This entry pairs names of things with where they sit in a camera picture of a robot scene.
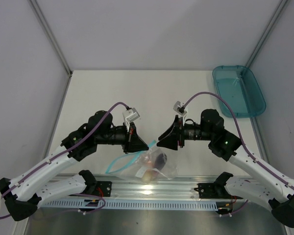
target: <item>metal frame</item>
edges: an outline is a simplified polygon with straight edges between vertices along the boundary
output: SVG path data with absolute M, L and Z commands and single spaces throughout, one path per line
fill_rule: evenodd
M 277 8 L 275 9 L 272 17 L 270 18 L 268 24 L 266 25 L 266 28 L 265 28 L 263 34 L 261 35 L 260 39 L 258 40 L 256 47 L 254 48 L 252 54 L 250 55 L 245 67 L 250 68 L 251 65 L 254 63 L 257 55 L 259 54 L 259 52 L 263 48 L 263 45 L 265 44 L 265 42 L 269 38 L 270 34 L 272 33 L 274 27 L 278 23 L 279 19 L 281 18 L 283 12 L 285 11 L 285 9 L 288 6 L 288 3 L 290 1 L 291 0 L 281 0 L 280 1 Z
M 68 74 L 68 76 L 71 76 L 72 71 L 68 65 L 68 62 L 66 61 L 62 50 L 59 46 L 59 44 L 57 43 L 55 36 L 53 34 L 53 32 L 51 31 L 51 28 L 43 14 L 43 12 L 41 11 L 39 4 L 36 0 L 27 0 L 29 5 L 31 6 L 31 9 L 33 10 L 41 28 L 43 29 L 45 35 L 47 36 L 48 40 L 50 41 L 50 44 L 54 50 L 54 52 L 56 53 L 56 55 L 59 57 L 62 66 L 64 68 L 64 70 L 66 71 L 66 73 Z

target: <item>clear plastic bag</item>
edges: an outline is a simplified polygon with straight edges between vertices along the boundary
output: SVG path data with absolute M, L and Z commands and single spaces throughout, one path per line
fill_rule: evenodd
M 173 179 L 177 176 L 177 165 L 174 157 L 167 156 L 162 149 L 155 145 L 155 141 L 149 145 L 148 151 L 142 151 L 125 166 L 118 170 L 110 171 L 111 165 L 106 173 L 111 173 L 121 179 L 138 181 L 148 184 L 151 181 L 161 179 Z

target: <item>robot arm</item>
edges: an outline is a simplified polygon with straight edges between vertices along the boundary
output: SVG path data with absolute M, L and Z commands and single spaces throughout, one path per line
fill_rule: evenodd
M 147 144 L 137 135 L 132 122 L 139 117 L 135 109 L 123 113 L 124 124 L 114 126 L 112 115 L 98 111 L 62 140 L 60 146 L 47 158 L 24 174 L 14 178 L 0 180 L 0 192 L 14 220 L 19 221 L 32 215 L 42 204 L 74 193 L 92 194 L 96 180 L 90 171 L 81 171 L 70 179 L 48 183 L 64 169 L 82 161 L 97 150 L 98 144 L 121 145 L 124 153 L 148 150 Z M 100 126 L 79 146 L 73 148 L 85 138 L 102 120 Z
M 252 151 L 249 151 L 252 154 L 250 156 L 241 139 L 225 130 L 224 120 L 216 110 L 204 110 L 200 124 L 187 124 L 184 121 L 185 114 L 180 114 L 182 117 L 176 115 L 171 127 L 159 137 L 157 146 L 178 150 L 179 146 L 184 146 L 186 140 L 210 141 L 208 147 L 213 154 L 243 169 L 262 186 L 243 181 L 226 172 L 220 175 L 214 184 L 224 187 L 230 195 L 246 198 L 263 206 L 270 210 L 278 221 L 294 228 L 294 180 L 257 157 Z

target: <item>purple cable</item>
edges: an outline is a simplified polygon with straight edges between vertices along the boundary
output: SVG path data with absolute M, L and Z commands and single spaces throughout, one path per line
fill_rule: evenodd
M 278 176 L 277 174 L 275 174 L 272 170 L 270 170 L 268 167 L 266 167 L 264 164 L 262 164 L 261 162 L 257 161 L 257 159 L 253 156 L 253 154 L 248 150 L 244 140 L 243 140 L 243 137 L 242 137 L 242 134 L 241 134 L 241 131 L 240 131 L 240 127 L 239 127 L 239 124 L 237 122 L 237 119 L 235 117 L 235 114 L 233 112 L 233 110 L 231 109 L 230 105 L 228 105 L 228 103 L 226 103 L 226 101 L 220 97 L 219 95 L 216 95 L 212 92 L 199 92 L 195 95 L 193 95 L 185 104 L 184 104 L 184 108 L 197 96 L 199 96 L 200 94 L 209 94 L 209 95 L 212 95 L 216 98 L 218 98 L 219 100 L 221 100 L 225 105 L 226 107 L 229 109 L 233 119 L 234 119 L 234 122 L 235 122 L 235 126 L 236 126 L 236 129 L 237 129 L 237 132 L 239 133 L 239 137 L 241 139 L 241 142 L 242 142 L 242 146 L 244 148 L 244 150 L 246 151 L 246 153 L 258 164 L 260 165 L 263 169 L 265 169 L 267 172 L 269 172 L 272 176 L 274 176 L 276 179 L 278 179 L 279 181 L 281 181 L 282 183 L 284 183 L 285 185 L 289 185 L 289 182 L 287 182 L 286 180 L 282 179 L 280 176 Z
M 7 214 L 7 215 L 5 215 L 5 216 L 1 216 L 1 217 L 0 217 L 0 220 L 1 220 L 1 219 L 9 218 L 10 216 L 11 216 L 10 214 Z
M 61 155 L 68 153 L 70 151 L 72 151 L 73 149 L 77 148 L 78 146 L 80 146 L 85 140 L 87 140 L 96 130 L 97 128 L 102 124 L 102 122 L 105 120 L 105 118 L 109 115 L 109 113 L 111 113 L 111 111 L 117 107 L 118 105 L 123 105 L 126 108 L 129 108 L 125 103 L 123 102 L 117 102 L 116 104 L 114 104 L 106 113 L 105 115 L 103 115 L 103 117 L 100 119 L 100 121 L 97 123 L 97 125 L 81 140 L 79 141 L 77 144 L 75 144 L 74 146 L 72 146 L 71 148 L 55 155 L 54 157 L 50 158 L 50 161 L 53 161 L 54 159 L 60 157 Z M 36 167 L 35 169 L 33 169 L 30 173 L 28 173 L 26 176 L 24 176 L 20 181 L 18 181 L 18 184 L 23 183 L 26 179 L 28 179 L 32 174 L 34 174 L 36 171 L 40 170 L 41 168 L 43 168 L 45 165 L 47 165 L 47 162 L 44 162 L 43 164 L 39 165 L 38 167 Z M 5 195 L 7 195 L 9 192 L 11 192 L 13 189 L 15 189 L 16 186 L 12 186 L 10 189 L 8 189 L 4 194 L 2 194 L 1 198 L 3 198 Z
M 98 200 L 103 201 L 103 205 L 101 207 L 98 207 L 98 208 L 93 209 L 91 211 L 85 212 L 85 214 L 91 214 L 91 213 L 94 213 L 94 212 L 98 212 L 98 211 L 102 210 L 106 206 L 106 201 L 102 197 L 98 197 L 98 196 L 95 196 L 95 195 L 89 195 L 89 194 L 83 194 L 83 193 L 73 194 L 72 196 L 93 197 L 93 198 L 96 198 Z M 48 218 L 52 218 L 52 217 L 55 217 L 55 216 L 58 216 L 60 214 L 64 214 L 64 213 L 67 213 L 67 212 L 78 212 L 78 211 L 76 209 L 65 210 L 65 211 L 61 211 L 61 212 L 58 212 L 58 213 L 55 213 L 55 214 L 52 214 L 52 215 L 49 215 L 49 216 L 45 216 L 43 218 L 39 218 L 39 219 L 35 218 L 35 220 L 48 219 Z
M 248 204 L 248 200 L 245 201 L 245 203 L 238 208 L 236 211 L 231 212 L 230 214 L 236 214 L 237 212 L 241 211 L 245 206 L 247 206 Z M 230 216 L 230 214 L 223 214 L 221 217 L 226 217 L 226 216 Z

